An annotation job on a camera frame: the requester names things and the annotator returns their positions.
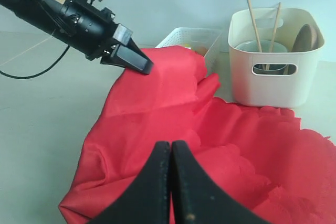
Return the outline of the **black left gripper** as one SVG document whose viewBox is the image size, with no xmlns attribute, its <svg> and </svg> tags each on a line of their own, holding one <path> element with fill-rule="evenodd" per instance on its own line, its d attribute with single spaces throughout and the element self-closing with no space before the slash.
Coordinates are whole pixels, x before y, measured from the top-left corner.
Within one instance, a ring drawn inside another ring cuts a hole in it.
<svg viewBox="0 0 336 224">
<path fill-rule="evenodd" d="M 111 65 L 149 74 L 154 63 L 132 39 L 132 31 L 114 22 L 108 8 L 95 8 L 84 0 L 66 0 L 61 11 L 63 21 L 72 29 L 66 44 L 85 54 L 88 60 L 101 57 L 102 65 Z"/>
</svg>

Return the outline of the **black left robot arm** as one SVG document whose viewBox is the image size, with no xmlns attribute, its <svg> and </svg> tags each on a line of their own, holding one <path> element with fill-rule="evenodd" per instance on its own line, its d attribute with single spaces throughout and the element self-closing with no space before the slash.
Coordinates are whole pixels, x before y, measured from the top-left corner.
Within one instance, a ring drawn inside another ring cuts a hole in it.
<svg viewBox="0 0 336 224">
<path fill-rule="evenodd" d="M 18 18 L 82 52 L 88 60 L 149 74 L 153 62 L 135 44 L 132 31 L 114 22 L 96 0 L 1 0 Z"/>
</svg>

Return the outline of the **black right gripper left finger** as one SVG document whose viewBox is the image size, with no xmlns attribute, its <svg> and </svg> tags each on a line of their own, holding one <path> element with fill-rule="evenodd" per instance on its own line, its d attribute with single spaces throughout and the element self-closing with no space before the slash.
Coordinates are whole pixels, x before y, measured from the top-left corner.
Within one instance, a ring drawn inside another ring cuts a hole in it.
<svg viewBox="0 0 336 224">
<path fill-rule="evenodd" d="M 157 142 L 130 186 L 90 223 L 170 222 L 170 144 Z"/>
</svg>

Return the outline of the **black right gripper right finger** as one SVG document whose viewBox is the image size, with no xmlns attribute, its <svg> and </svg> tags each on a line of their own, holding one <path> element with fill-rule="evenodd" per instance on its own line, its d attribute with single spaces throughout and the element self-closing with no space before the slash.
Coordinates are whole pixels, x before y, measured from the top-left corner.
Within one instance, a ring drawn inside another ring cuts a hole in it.
<svg viewBox="0 0 336 224">
<path fill-rule="evenodd" d="M 175 223 L 267 223 L 220 189 L 184 141 L 171 145 L 171 194 Z"/>
</svg>

